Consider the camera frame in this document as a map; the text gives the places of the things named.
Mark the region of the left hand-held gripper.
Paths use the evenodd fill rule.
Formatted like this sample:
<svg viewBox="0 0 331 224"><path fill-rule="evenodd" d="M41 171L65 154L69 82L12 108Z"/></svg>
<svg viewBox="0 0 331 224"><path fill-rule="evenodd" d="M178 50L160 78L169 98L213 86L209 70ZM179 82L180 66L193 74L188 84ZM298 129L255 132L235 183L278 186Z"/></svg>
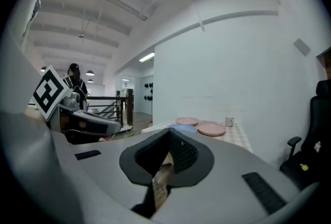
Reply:
<svg viewBox="0 0 331 224"><path fill-rule="evenodd" d="M69 116L69 130L96 135L113 135L120 132L120 122L86 112L86 100L87 89L77 64L69 66L65 78L61 78L53 66L45 68L32 96L32 101L52 130L61 129L61 111L65 110Z"/></svg>

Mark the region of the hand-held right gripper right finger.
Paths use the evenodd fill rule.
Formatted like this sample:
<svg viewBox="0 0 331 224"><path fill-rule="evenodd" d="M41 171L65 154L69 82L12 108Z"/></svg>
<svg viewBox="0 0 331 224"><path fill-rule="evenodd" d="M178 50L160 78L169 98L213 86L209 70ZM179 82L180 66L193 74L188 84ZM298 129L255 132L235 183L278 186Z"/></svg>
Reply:
<svg viewBox="0 0 331 224"><path fill-rule="evenodd" d="M197 185L173 188L151 218L156 223L290 223L318 188L314 183L300 191L282 172L235 144L196 133L184 135L206 145L214 165ZM285 206L269 214L242 177L250 172L259 173Z"/></svg>

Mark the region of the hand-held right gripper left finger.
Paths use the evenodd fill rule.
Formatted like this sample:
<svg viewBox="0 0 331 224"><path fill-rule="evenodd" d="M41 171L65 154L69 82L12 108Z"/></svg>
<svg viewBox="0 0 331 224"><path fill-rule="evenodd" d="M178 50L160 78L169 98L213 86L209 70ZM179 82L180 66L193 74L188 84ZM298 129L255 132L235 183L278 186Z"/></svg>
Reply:
<svg viewBox="0 0 331 224"><path fill-rule="evenodd" d="M80 223L170 223L165 213L148 219L131 210L143 202L147 187L133 184L119 166L122 151L154 134L69 145L63 134L51 133L61 168L77 193Z"/></svg>

